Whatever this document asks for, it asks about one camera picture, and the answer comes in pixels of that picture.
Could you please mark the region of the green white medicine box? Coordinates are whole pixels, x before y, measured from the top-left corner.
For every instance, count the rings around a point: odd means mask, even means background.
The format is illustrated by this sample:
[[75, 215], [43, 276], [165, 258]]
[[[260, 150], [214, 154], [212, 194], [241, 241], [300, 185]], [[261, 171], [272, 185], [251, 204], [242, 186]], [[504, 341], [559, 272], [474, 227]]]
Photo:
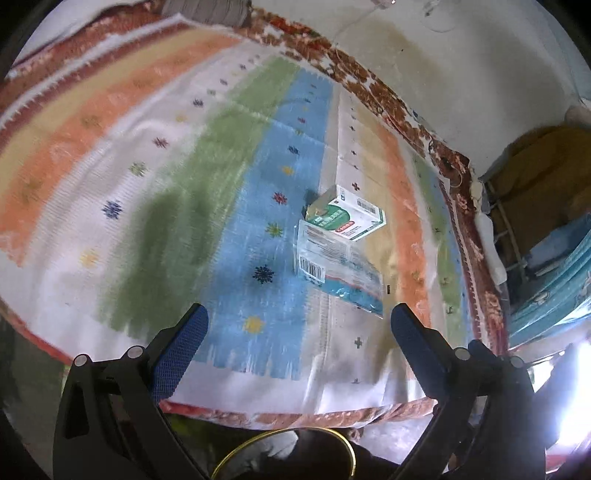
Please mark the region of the green white medicine box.
[[385, 212], [341, 185], [312, 202], [305, 221], [349, 241], [359, 241], [387, 224]]

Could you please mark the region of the gold rimmed trash can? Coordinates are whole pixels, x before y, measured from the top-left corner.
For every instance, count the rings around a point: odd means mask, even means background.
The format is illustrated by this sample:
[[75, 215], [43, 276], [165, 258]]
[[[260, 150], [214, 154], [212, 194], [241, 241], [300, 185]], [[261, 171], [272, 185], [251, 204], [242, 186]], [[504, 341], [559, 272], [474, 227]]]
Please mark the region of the gold rimmed trash can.
[[226, 455], [213, 479], [353, 479], [356, 452], [341, 433], [324, 427], [263, 432]]

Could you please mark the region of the blue patterned hanging cloth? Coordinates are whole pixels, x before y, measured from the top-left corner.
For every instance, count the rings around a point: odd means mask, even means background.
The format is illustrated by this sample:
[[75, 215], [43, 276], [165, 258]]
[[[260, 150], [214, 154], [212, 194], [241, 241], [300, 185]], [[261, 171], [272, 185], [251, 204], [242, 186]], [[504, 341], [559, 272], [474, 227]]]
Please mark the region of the blue patterned hanging cloth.
[[553, 230], [525, 258], [527, 283], [507, 324], [516, 348], [547, 334], [590, 303], [590, 215]]

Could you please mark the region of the clear blue printed package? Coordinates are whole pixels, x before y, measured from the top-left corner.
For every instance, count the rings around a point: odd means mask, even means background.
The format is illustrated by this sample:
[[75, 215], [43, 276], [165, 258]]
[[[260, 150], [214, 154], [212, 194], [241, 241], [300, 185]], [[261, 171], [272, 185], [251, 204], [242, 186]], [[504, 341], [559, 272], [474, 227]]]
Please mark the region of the clear blue printed package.
[[383, 277], [352, 241], [301, 220], [294, 271], [326, 294], [380, 317], [384, 314]]

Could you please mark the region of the mustard hanging garment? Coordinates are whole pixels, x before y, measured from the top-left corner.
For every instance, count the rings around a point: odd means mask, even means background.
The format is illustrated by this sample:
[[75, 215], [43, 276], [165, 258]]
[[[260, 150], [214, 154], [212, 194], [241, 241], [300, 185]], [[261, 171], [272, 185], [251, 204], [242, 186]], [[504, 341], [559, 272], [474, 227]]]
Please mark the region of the mustard hanging garment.
[[520, 249], [590, 211], [590, 129], [533, 130], [508, 147], [489, 179]]

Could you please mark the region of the grey striped pillow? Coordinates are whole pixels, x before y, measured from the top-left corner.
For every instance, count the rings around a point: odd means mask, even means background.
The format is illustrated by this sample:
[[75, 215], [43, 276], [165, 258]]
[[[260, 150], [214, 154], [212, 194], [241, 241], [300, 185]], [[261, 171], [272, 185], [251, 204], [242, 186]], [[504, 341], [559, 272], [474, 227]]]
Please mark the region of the grey striped pillow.
[[207, 25], [232, 28], [249, 26], [252, 2], [249, 0], [167, 0], [161, 7], [163, 16], [180, 14], [184, 18]]

